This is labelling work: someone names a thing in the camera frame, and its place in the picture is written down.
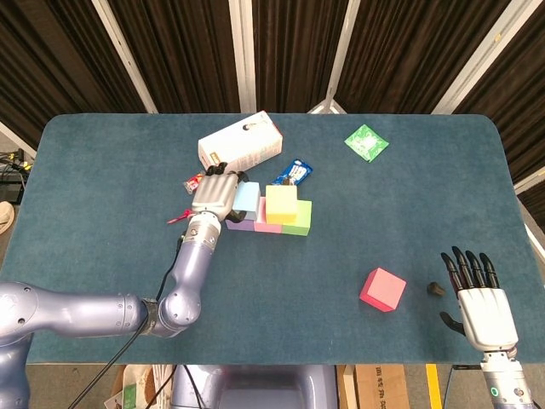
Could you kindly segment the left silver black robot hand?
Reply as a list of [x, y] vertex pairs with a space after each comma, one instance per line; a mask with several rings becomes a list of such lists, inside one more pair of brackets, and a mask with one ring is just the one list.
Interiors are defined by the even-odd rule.
[[220, 222], [228, 220], [240, 223], [246, 217], [245, 210], [234, 210], [233, 204], [238, 185], [249, 177], [243, 171], [227, 171], [227, 163], [211, 165], [198, 184], [192, 200], [194, 213], [209, 212]]

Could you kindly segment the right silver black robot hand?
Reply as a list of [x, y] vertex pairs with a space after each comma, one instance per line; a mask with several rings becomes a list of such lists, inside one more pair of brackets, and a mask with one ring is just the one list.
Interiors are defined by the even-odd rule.
[[440, 254], [456, 296], [462, 319], [454, 320], [445, 311], [439, 313], [443, 323], [463, 335], [470, 345], [484, 353], [510, 351], [519, 336], [506, 292], [491, 259], [453, 246], [452, 253]]

